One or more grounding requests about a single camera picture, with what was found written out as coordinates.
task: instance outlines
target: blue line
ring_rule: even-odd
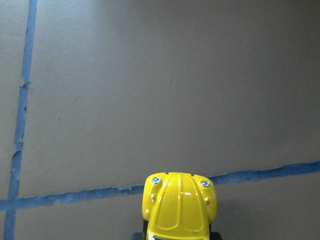
[[[281,167],[264,170],[246,170],[228,172],[221,175],[209,176],[215,185],[240,183],[246,181],[263,180],[295,176],[301,174],[311,174],[320,172],[320,161],[285,165]],[[112,196],[141,194],[144,185],[133,185],[125,188],[115,186],[94,188],[74,192],[51,194],[47,196],[32,196],[0,200],[0,211],[10,211],[23,208],[35,208],[60,202],[61,204],[74,203],[84,200],[104,199]]]
[[[37,0],[30,0],[28,20],[25,34],[25,45],[22,62],[23,85],[19,91],[18,111],[15,123],[14,146],[15,153],[12,156],[10,183],[8,199],[13,200],[19,196],[19,174],[21,170],[21,160],[23,153],[22,139],[25,133],[25,122],[28,103],[28,85],[30,84],[30,71],[32,61],[32,49],[34,44],[35,23],[36,23]],[[16,209],[8,210],[5,215],[4,240],[15,238]]]

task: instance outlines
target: vertical blue tape strip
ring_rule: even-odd
[[[37,0],[30,0],[28,20],[26,26],[25,45],[22,63],[23,85],[19,91],[18,111],[15,123],[14,146],[15,153],[12,156],[8,199],[16,199],[19,196],[19,174],[21,170],[23,137],[28,103],[28,85],[30,84],[30,71],[32,50],[34,44],[36,23]],[[9,210],[5,215],[4,240],[14,240],[17,210]]]

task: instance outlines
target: floor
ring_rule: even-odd
[[[211,177],[224,240],[319,238],[320,2],[0,8],[3,239],[131,239],[173,171]]]

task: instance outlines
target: toy car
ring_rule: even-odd
[[[217,215],[215,186],[183,172],[150,175],[142,197],[143,232],[132,240],[221,240],[211,232]]]

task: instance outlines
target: black tire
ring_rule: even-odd
[[[145,235],[143,232],[135,232],[132,234],[131,240],[144,240]]]
[[[147,235],[147,229],[148,229],[148,221],[143,219],[142,231],[143,231],[144,235]]]
[[[210,240],[222,240],[222,237],[218,232],[210,232]]]

